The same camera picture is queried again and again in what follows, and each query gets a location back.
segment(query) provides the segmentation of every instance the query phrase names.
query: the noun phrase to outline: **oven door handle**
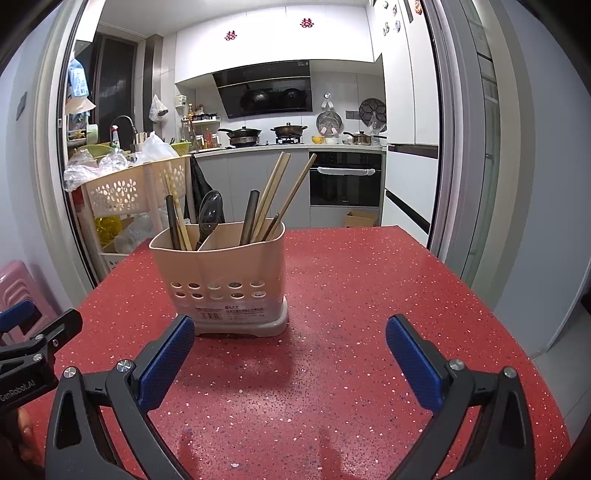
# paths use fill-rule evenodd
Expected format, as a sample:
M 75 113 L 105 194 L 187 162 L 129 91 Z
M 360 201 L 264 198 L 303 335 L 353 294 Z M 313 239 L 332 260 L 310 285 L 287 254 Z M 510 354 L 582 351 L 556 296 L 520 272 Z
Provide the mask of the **oven door handle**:
M 374 168 L 328 168 L 318 167 L 318 173 L 322 175 L 354 175 L 356 177 L 370 176 L 375 173 Z

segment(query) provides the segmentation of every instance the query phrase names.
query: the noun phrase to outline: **pink stool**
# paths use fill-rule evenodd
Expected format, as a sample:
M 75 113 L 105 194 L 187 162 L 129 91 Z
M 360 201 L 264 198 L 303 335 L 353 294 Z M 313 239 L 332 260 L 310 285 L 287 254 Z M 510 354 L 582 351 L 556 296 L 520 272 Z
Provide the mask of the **pink stool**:
M 24 326 L 24 330 L 15 327 L 4 334 L 1 340 L 7 345 L 29 340 L 57 318 L 57 313 L 47 303 L 25 264 L 20 260 L 13 260 L 0 270 L 0 311 L 3 312 L 25 299 L 33 301 L 41 312 L 41 318 L 34 325 Z

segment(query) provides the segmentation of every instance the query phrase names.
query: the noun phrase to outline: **beige plastic utensil holder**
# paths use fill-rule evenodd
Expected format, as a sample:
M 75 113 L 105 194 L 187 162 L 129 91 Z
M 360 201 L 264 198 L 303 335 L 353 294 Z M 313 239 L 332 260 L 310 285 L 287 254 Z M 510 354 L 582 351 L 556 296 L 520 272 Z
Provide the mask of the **beige plastic utensil holder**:
M 158 219 L 154 225 L 162 230 L 158 208 L 166 205 L 167 194 L 161 172 L 168 171 L 168 164 L 172 166 L 173 182 L 178 196 L 182 197 L 186 192 L 187 158 L 185 155 L 146 163 L 86 182 L 83 188 L 94 217 L 150 212 L 153 222 Z
M 266 229 L 271 219 L 265 220 Z M 179 314 L 196 334 L 275 336 L 287 327 L 285 225 L 271 240 L 237 247 L 243 222 L 219 225 L 199 251 L 172 249 L 168 230 L 150 242 L 152 257 Z M 199 226 L 187 225 L 196 245 Z

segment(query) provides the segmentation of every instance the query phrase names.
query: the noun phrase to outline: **red table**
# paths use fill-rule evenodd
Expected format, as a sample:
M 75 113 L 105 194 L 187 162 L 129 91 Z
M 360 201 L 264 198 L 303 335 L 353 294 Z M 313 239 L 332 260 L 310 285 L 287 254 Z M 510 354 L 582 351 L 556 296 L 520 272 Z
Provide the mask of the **red table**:
M 289 232 L 290 324 L 276 338 L 197 338 L 161 408 L 150 414 L 196 479 L 385 480 L 430 413 L 384 339 L 404 313 L 447 358 L 515 367 L 534 428 L 537 479 L 569 449 L 562 417 L 533 363 L 476 296 L 398 227 Z M 80 306 L 82 333 L 56 371 L 109 369 L 158 337 L 175 311 L 146 245 Z M 42 437 L 52 395 L 30 405 Z M 454 468 L 475 412 L 440 473 Z M 123 439 L 113 415 L 116 445 Z M 124 461 L 139 474 L 129 449 Z

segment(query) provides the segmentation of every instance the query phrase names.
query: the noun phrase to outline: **floor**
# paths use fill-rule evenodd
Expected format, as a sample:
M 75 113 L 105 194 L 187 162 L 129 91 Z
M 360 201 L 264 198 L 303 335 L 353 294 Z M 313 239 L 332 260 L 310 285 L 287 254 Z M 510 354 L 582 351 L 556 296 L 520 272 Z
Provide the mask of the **floor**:
M 558 341 L 534 363 L 556 399 L 573 443 L 591 414 L 591 315 L 580 303 Z

